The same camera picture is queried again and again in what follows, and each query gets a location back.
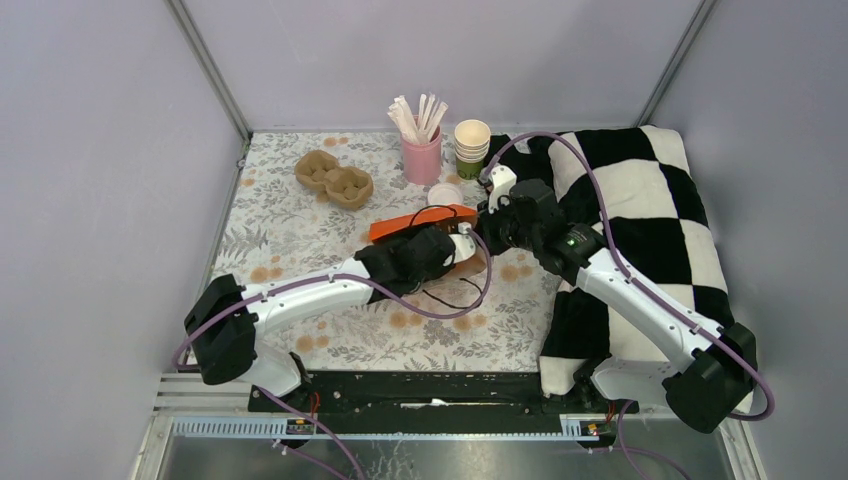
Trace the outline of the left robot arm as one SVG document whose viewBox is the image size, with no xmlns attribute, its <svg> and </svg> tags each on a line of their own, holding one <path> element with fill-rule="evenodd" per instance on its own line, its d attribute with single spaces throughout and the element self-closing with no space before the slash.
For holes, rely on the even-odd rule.
<svg viewBox="0 0 848 480">
<path fill-rule="evenodd" d="M 289 280 L 240 285 L 231 274 L 212 280 L 184 321 L 202 381 L 242 381 L 265 389 L 288 411 L 309 401 L 305 369 L 266 336 L 328 311 L 401 298 L 439 279 L 475 254 L 471 227 L 411 227 L 334 266 Z"/>
</svg>

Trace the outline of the orange paper bag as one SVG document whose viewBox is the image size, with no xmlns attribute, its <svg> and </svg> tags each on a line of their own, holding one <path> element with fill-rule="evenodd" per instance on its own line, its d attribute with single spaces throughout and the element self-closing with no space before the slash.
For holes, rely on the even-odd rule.
<svg viewBox="0 0 848 480">
<path fill-rule="evenodd" d="M 463 205 L 450 205 L 426 206 L 415 213 L 372 224 L 368 231 L 371 245 L 355 255 L 355 259 L 365 265 L 370 279 L 377 283 L 372 299 L 376 301 L 391 296 L 400 298 L 424 293 L 432 286 L 440 286 L 450 281 L 469 284 L 472 276 L 482 274 L 484 282 L 476 286 L 478 297 L 467 308 L 471 310 L 479 306 L 490 287 L 492 259 L 482 238 L 476 233 L 476 221 L 477 212 L 474 209 Z M 473 227 L 473 238 L 477 244 L 475 256 L 465 262 L 448 265 L 451 269 L 446 275 L 411 292 L 410 283 L 400 272 L 397 263 L 397 247 L 401 242 L 401 233 L 413 227 L 435 225 L 450 234 L 454 233 L 457 225 L 462 222 L 468 222 Z"/>
</svg>

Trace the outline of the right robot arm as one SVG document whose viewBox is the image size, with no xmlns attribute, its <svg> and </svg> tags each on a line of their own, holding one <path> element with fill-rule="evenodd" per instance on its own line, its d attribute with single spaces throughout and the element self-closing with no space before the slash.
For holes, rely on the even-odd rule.
<svg viewBox="0 0 848 480">
<path fill-rule="evenodd" d="M 575 373 L 575 402 L 597 412 L 611 400 L 670 409 L 701 433 L 731 417 L 756 385 L 756 340 L 736 323 L 723 327 L 688 309 L 625 263 L 604 237 L 570 224 L 552 189 L 539 179 L 492 171 L 489 198 L 478 207 L 477 231 L 495 252 L 527 250 L 550 274 L 602 301 L 663 354 L 661 361 L 609 356 Z"/>
</svg>

